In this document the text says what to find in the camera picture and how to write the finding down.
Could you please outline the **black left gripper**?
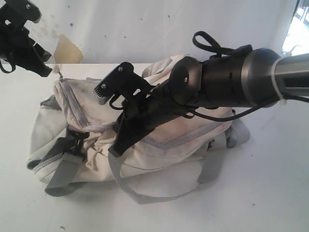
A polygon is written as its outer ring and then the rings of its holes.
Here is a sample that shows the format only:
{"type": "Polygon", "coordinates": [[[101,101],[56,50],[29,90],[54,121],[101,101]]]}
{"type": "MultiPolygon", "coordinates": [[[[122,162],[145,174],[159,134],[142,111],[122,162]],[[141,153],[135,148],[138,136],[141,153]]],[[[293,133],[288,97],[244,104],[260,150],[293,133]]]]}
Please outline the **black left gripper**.
{"type": "Polygon", "coordinates": [[[41,77],[52,72],[45,65],[52,55],[30,38],[25,27],[27,21],[38,23],[41,17],[40,9],[29,0],[6,0],[0,7],[0,59],[11,66],[6,70],[1,65],[3,73],[12,73],[17,66],[41,77]]]}

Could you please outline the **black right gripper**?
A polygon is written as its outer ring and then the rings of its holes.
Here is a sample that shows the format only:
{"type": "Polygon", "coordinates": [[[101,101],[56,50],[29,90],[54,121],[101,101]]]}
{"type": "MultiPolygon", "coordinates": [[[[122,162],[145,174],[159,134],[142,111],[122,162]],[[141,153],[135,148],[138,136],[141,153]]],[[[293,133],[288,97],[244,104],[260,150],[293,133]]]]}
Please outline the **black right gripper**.
{"type": "Polygon", "coordinates": [[[157,85],[145,99],[138,94],[137,103],[140,109],[134,110],[129,103],[125,104],[123,112],[118,117],[113,130],[116,139],[109,152],[116,158],[123,154],[134,144],[153,132],[158,126],[168,123],[176,118],[191,119],[185,108],[177,105],[169,92],[168,81],[157,85]]]}

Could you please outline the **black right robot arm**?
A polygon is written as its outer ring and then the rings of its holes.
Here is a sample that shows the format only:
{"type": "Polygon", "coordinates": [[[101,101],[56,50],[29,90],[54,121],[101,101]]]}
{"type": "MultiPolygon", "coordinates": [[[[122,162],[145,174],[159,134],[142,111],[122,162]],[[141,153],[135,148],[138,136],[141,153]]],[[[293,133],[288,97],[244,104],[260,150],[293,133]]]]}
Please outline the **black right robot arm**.
{"type": "Polygon", "coordinates": [[[167,80],[153,86],[123,62],[103,80],[104,95],[125,99],[110,148],[122,156],[157,127],[176,118],[192,118],[198,108],[245,107],[250,114],[280,99],[307,102],[309,56],[280,57],[270,49],[241,48],[201,62],[183,57],[167,80]]]}

